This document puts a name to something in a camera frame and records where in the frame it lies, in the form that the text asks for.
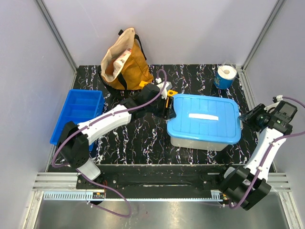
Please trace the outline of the brown paper tote bag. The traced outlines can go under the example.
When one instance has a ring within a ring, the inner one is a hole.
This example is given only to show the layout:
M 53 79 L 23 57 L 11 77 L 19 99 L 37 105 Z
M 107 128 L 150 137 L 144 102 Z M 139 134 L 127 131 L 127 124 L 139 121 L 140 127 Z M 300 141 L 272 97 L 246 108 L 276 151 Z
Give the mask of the brown paper tote bag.
M 133 27 L 120 30 L 118 35 L 117 41 L 107 50 L 101 61 L 100 76 L 102 81 L 113 89 L 140 90 L 141 81 L 153 81 L 140 38 Z M 130 57 L 122 70 L 114 74 L 113 62 L 127 49 L 132 50 Z

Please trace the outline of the toilet paper roll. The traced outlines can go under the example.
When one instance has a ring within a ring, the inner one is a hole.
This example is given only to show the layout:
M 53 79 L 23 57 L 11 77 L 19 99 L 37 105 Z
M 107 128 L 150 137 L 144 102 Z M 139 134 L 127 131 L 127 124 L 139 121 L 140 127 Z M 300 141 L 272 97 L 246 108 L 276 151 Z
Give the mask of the toilet paper roll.
M 221 90 L 229 89 L 237 76 L 237 70 L 231 65 L 221 65 L 216 72 L 214 85 Z

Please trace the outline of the light blue tray lid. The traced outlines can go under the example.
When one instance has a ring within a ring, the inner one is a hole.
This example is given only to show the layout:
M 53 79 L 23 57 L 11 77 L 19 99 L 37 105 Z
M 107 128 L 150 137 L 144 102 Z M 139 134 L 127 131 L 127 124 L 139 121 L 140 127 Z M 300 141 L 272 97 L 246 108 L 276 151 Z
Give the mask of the light blue tray lid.
M 167 122 L 171 137 L 228 143 L 241 139 L 238 104 L 228 98 L 176 94 L 173 96 L 176 117 Z

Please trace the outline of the white plastic tub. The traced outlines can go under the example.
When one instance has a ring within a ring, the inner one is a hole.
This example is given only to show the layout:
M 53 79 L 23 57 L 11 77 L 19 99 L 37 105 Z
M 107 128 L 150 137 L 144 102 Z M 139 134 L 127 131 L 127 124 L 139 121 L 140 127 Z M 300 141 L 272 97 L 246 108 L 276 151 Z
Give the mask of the white plastic tub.
M 222 151 L 229 144 L 228 143 L 218 143 L 210 141 L 200 141 L 193 139 L 184 139 L 171 136 L 171 144 L 176 147 L 199 149 L 199 150 L 212 150 L 212 151 Z

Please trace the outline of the white package in bag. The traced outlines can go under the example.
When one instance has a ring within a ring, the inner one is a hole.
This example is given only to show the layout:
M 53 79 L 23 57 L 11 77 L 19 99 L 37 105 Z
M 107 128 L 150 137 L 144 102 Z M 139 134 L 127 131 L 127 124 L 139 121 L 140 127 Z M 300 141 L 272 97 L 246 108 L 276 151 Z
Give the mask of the white package in bag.
M 114 74 L 119 73 L 122 70 L 128 58 L 130 57 L 131 53 L 132 50 L 127 49 L 113 62 Z

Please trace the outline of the yellow test tube rack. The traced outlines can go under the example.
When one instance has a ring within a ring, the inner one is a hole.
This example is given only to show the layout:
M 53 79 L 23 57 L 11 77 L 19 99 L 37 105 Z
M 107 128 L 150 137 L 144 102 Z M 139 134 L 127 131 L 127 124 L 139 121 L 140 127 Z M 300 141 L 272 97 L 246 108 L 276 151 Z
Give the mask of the yellow test tube rack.
M 139 86 L 140 86 L 140 88 L 142 89 L 145 85 L 147 85 L 147 84 L 153 84 L 153 83 L 148 83 L 148 82 L 145 82 L 145 81 L 141 81 L 140 82 L 140 84 L 139 84 Z M 173 90 L 169 90 L 168 91 L 168 94 L 167 94 L 167 97 L 169 96 L 169 97 L 172 97 L 172 96 L 174 96 L 174 95 L 176 95 L 176 94 L 178 94 L 178 92 L 177 91 L 173 91 Z

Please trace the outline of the blue compartment bin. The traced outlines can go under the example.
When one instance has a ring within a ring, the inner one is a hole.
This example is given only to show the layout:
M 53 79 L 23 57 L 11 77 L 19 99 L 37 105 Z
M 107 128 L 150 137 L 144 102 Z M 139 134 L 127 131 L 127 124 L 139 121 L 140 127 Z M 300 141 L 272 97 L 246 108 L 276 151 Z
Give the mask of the blue compartment bin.
M 102 91 L 71 89 L 61 110 L 50 143 L 57 145 L 67 122 L 73 121 L 78 124 L 94 119 L 102 114 L 103 106 L 104 97 Z

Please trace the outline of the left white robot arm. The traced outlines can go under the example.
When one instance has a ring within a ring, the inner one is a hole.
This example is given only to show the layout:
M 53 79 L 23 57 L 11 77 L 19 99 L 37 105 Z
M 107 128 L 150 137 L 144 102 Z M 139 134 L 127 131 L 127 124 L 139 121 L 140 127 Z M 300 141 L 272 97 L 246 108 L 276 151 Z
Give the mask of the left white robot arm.
M 171 83 L 158 85 L 145 83 L 141 91 L 124 99 L 112 110 L 86 122 L 75 124 L 68 122 L 58 141 L 56 154 L 60 154 L 66 165 L 76 169 L 87 177 L 87 184 L 96 189 L 102 186 L 101 170 L 89 156 L 89 146 L 98 138 L 114 129 L 152 113 L 165 120 L 176 116 L 173 109 Z

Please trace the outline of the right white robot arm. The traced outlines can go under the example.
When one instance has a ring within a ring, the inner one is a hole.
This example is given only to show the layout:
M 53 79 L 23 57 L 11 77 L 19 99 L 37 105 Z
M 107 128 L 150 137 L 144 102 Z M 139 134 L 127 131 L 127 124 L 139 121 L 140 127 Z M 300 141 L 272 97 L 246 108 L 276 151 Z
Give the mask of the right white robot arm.
M 268 174 L 277 151 L 291 137 L 296 137 L 290 124 L 297 113 L 293 99 L 283 95 L 271 105 L 259 104 L 239 116 L 242 124 L 259 134 L 257 146 L 244 166 L 226 166 L 217 176 L 217 185 L 228 199 L 231 209 L 249 210 L 271 190 Z

